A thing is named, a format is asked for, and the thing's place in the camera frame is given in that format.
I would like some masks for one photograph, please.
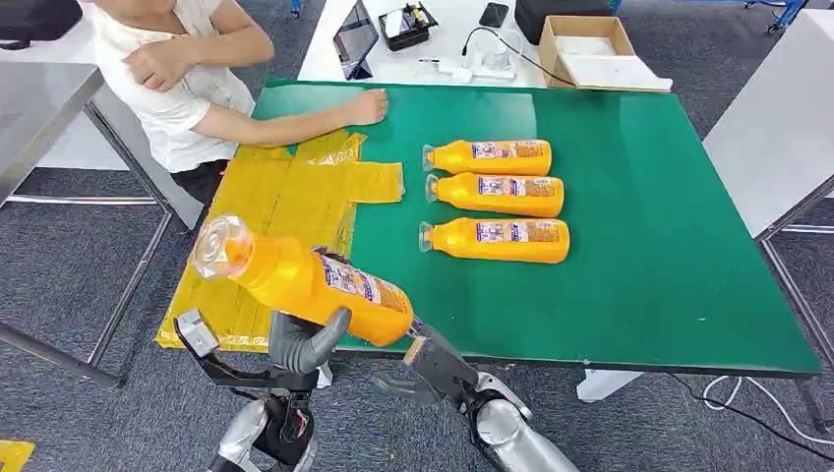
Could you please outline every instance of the yellow bottle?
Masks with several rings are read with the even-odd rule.
[[[452,174],[475,172],[506,175],[547,175],[550,143],[542,140],[455,141],[441,147],[423,146],[423,169],[443,169]]]
[[[420,223],[420,251],[444,251],[456,258],[560,263],[570,235],[557,219],[458,218],[432,226]]]
[[[353,313],[348,332],[375,346],[402,337],[414,318],[398,287],[305,248],[292,237],[251,233],[224,215],[201,231],[191,263],[205,278],[228,277],[264,305],[324,325],[339,307]]]
[[[426,177],[426,200],[458,208],[552,218],[562,210],[565,185],[556,177],[512,177],[464,172]]]

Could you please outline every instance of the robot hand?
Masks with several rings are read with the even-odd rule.
[[[320,247],[314,251],[350,264],[340,255],[329,253],[327,248]],[[339,308],[330,315],[327,324],[319,326],[287,313],[273,311],[269,329],[269,359],[276,366],[295,374],[313,372],[328,361],[333,348],[347,332],[350,317],[350,310]]]

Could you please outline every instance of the green table mat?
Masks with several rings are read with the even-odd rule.
[[[537,88],[385,87],[358,127],[363,159],[403,162],[396,205],[359,206],[352,260],[400,286],[470,356],[631,369],[819,372],[676,96]],[[260,119],[322,109],[368,85],[271,82]],[[420,221],[502,217],[424,199],[424,144],[543,139],[566,186],[559,265],[421,254]],[[402,351],[403,340],[386,351]],[[347,338],[344,349],[376,350]]]

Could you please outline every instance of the white shirt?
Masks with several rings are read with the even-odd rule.
[[[219,3],[177,0],[174,14],[190,35],[219,35],[210,19]],[[206,116],[212,103],[251,115],[255,101],[246,85],[228,67],[195,66],[171,90],[149,90],[136,83],[122,60],[145,43],[175,34],[126,27],[99,8],[92,10],[98,68],[113,92],[139,117],[153,158],[172,173],[192,170],[203,162],[231,159],[236,143],[198,135],[191,129]]]

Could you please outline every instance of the small box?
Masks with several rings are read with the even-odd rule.
[[[557,89],[669,91],[637,57],[617,17],[550,16],[539,42],[542,67],[569,83],[544,74]]]

